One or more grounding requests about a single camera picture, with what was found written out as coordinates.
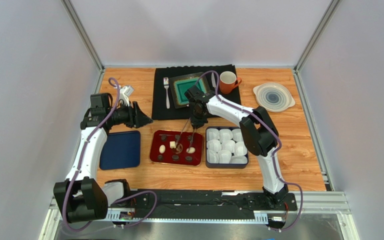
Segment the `metal serving tongs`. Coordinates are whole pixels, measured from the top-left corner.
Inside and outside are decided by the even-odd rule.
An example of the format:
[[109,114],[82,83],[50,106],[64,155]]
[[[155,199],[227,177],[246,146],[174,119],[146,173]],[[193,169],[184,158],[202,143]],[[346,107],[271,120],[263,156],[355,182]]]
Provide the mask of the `metal serving tongs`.
[[182,138],[182,134],[185,133],[185,130],[186,130],[186,128],[187,128],[188,125],[190,125],[190,126],[192,127],[192,132],[191,132],[191,134],[190,134],[190,135],[192,135],[192,140],[188,140],[188,139],[187,139],[188,136],[185,136],[184,138],[185,138],[186,140],[188,140],[188,142],[189,142],[189,145],[188,145],[187,148],[192,147],[192,144],[193,144],[193,141],[194,141],[194,134],[195,134],[195,132],[196,132],[197,129],[192,125],[191,118],[189,118],[189,119],[186,121],[185,125],[183,126],[182,131],[180,132],[180,135],[181,135],[180,139],[176,140],[176,148],[178,147],[178,145],[179,145],[179,143],[180,143],[180,140],[181,140],[181,138]]

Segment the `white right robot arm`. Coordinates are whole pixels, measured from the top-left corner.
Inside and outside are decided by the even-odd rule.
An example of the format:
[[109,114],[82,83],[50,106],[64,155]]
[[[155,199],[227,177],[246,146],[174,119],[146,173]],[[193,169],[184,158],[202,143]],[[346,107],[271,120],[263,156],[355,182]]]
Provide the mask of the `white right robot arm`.
[[272,209],[283,205],[289,190],[278,161],[279,134],[267,110],[261,106],[253,109],[236,104],[213,91],[204,93],[196,86],[189,88],[184,95],[189,102],[193,129],[207,124],[209,115],[221,117],[239,127],[246,149],[258,160],[263,176],[264,202]]

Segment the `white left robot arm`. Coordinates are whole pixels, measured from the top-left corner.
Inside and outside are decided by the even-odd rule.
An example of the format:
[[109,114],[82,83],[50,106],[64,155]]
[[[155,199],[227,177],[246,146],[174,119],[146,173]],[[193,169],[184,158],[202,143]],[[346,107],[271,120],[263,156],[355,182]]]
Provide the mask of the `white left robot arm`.
[[107,216],[108,208],[125,195],[128,183],[111,180],[100,187],[96,181],[98,164],[113,126],[141,128],[153,123],[136,101],[112,105],[109,93],[90,96],[91,106],[82,122],[81,143],[73,166],[62,182],[55,183],[53,196],[66,224],[90,223]]

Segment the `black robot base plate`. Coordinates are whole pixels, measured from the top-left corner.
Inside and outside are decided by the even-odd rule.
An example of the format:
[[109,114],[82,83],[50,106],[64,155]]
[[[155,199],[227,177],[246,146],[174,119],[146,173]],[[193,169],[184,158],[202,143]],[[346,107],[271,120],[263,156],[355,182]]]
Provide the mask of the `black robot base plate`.
[[108,219],[248,221],[255,218],[257,211],[284,215],[299,208],[293,193],[275,208],[265,203],[261,191],[138,189],[131,193],[137,196],[109,207]]

